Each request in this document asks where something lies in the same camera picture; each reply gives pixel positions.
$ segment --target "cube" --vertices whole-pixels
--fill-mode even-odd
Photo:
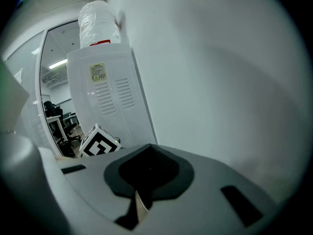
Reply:
[[[99,124],[95,124],[80,144],[79,151],[88,156],[118,151],[121,144]]]

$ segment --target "desk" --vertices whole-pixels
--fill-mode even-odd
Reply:
[[[76,114],[64,118],[63,121],[70,119],[70,123],[73,124],[72,118],[74,118],[74,117],[76,117]]]
[[[48,122],[48,124],[49,124],[49,123],[53,123],[53,122],[57,121],[58,127],[59,127],[59,129],[60,129],[60,131],[61,131],[61,134],[62,134],[62,137],[63,137],[64,141],[68,141],[68,140],[67,140],[67,136],[65,135],[65,132],[64,132],[64,130],[63,130],[63,127],[62,127],[62,124],[61,124],[61,121],[60,121],[59,117],[60,117],[60,116],[47,117],[47,122]]]

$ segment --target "black slot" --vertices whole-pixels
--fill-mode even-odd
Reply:
[[[246,227],[263,217],[236,187],[226,186],[221,191]]]
[[[82,169],[86,169],[86,167],[83,166],[82,164],[79,164],[79,165],[75,165],[75,166],[71,166],[71,167],[67,167],[67,168],[61,169],[61,171],[63,172],[63,174],[68,174],[68,173],[76,172],[76,171],[82,170]]]

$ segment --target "door frame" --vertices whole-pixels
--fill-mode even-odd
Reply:
[[[44,30],[44,33],[43,33],[43,36],[42,36],[42,39],[40,41],[40,46],[39,46],[39,52],[38,52],[38,55],[37,55],[37,60],[36,60],[36,69],[35,69],[35,94],[36,94],[36,100],[37,100],[37,107],[38,107],[38,112],[39,112],[39,117],[40,117],[40,120],[41,120],[41,123],[43,125],[43,128],[44,128],[44,132],[48,138],[48,141],[52,147],[52,151],[55,155],[57,156],[63,156],[56,141],[54,140],[53,138],[53,134],[51,133],[50,131],[50,128],[49,128],[49,125],[45,119],[45,113],[44,113],[44,109],[43,109],[43,104],[42,104],[42,97],[41,97],[41,88],[40,88],[40,67],[41,67],[41,60],[42,60],[42,55],[43,55],[43,49],[44,49],[44,45],[45,45],[45,40],[46,40],[46,37],[47,37],[47,34],[50,30],[52,29],[55,29],[57,27],[60,27],[62,25],[65,25],[65,24],[69,24],[69,23],[72,23],[72,22],[75,22],[75,21],[78,21],[78,17],[73,17],[73,18],[70,18],[70,19],[67,19],[65,21],[62,21],[58,24],[55,24],[54,26],[52,27],[49,27],[49,28],[46,28]]]

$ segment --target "white wall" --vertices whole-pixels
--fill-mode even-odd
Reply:
[[[41,94],[51,95],[51,89],[48,88],[46,84],[42,82],[42,80],[40,80],[40,90]]]
[[[126,21],[159,144],[288,198],[312,133],[310,63],[276,0],[108,0]]]
[[[54,104],[59,104],[68,99],[71,99],[68,83],[57,85],[50,91],[51,102]]]

